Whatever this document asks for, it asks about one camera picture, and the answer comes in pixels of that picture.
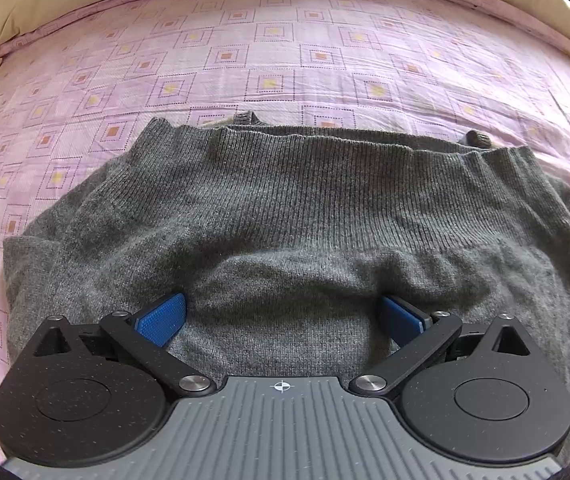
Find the grey argyle knit sweater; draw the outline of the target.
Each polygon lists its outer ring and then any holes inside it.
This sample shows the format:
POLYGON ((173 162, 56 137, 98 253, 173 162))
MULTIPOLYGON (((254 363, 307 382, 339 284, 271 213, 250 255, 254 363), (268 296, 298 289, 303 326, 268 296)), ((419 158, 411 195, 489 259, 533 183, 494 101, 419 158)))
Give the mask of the grey argyle knit sweater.
MULTIPOLYGON (((526 146, 152 120, 3 246, 8 351, 184 292, 170 352, 215 379, 349 379, 390 353, 390 294, 520 319, 570 390, 570 186, 526 146)), ((570 434, 562 448, 570 463, 570 434)))

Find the pink patterned bed sheet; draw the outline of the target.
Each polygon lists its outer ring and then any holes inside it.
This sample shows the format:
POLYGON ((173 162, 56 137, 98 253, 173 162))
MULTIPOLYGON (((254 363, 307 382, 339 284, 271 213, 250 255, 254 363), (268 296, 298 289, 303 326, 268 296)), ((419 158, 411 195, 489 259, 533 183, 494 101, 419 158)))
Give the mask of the pink patterned bed sheet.
POLYGON ((105 0, 0 48, 2 245, 151 117, 526 144, 570 184, 564 0, 105 0))

